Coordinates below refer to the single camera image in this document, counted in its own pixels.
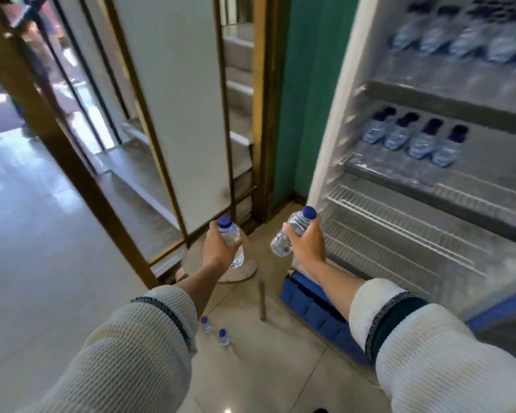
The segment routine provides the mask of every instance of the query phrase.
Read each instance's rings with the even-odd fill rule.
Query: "hand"
[[[223,274],[235,259],[240,246],[241,238],[228,245],[220,235],[216,221],[211,221],[202,251],[202,266],[213,266]]]
[[[320,222],[321,215],[317,215],[302,237],[298,237],[289,223],[283,224],[283,231],[289,236],[294,255],[313,277],[316,277],[318,266],[325,263],[325,241],[319,227]]]

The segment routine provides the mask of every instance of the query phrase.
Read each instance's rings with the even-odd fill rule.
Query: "open refrigerator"
[[[394,34],[412,3],[428,6],[423,38],[445,5],[458,7],[449,15],[453,41],[478,16],[489,37],[458,64],[447,60],[451,39],[435,54],[419,54],[420,39],[394,52]],[[392,280],[444,305],[475,331],[516,318],[516,101],[508,92],[511,83],[516,89],[516,56],[485,60],[489,38],[510,22],[516,28],[516,0],[360,0],[308,199],[322,213],[331,263]],[[399,61],[399,75],[390,61]],[[458,82],[453,91],[428,83],[442,68]],[[370,145],[373,157],[390,158],[391,171],[355,158],[364,127],[388,106],[396,118],[420,116],[399,149],[379,152],[382,140]],[[443,121],[435,149],[413,162],[409,182],[399,165],[433,118]],[[434,167],[434,152],[456,125],[468,131],[458,158]],[[433,174],[427,182],[425,173]]]

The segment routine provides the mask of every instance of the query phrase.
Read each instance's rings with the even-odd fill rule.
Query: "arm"
[[[210,229],[203,267],[177,286],[157,287],[116,310],[29,411],[179,408],[191,381],[198,317],[241,244],[226,245],[215,222]]]
[[[302,238],[284,226],[294,254],[323,287],[375,365],[394,413],[516,412],[516,359],[477,341],[444,307],[388,280],[363,281],[326,265],[319,220]]]

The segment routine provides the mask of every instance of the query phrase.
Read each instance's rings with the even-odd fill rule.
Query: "green wall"
[[[271,208],[308,196],[357,4],[290,2]]]

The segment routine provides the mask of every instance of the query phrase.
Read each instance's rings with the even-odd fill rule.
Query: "waffle knit fabric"
[[[404,292],[390,281],[370,280],[356,294],[349,316],[363,350],[371,341],[380,346],[373,350],[376,372],[393,412],[516,412],[516,359],[478,342],[440,305],[400,315]],[[146,297],[115,311],[42,401],[23,412],[175,412],[191,381],[195,306],[173,286]],[[372,335],[386,330],[382,317],[390,313],[401,320],[379,345]]]

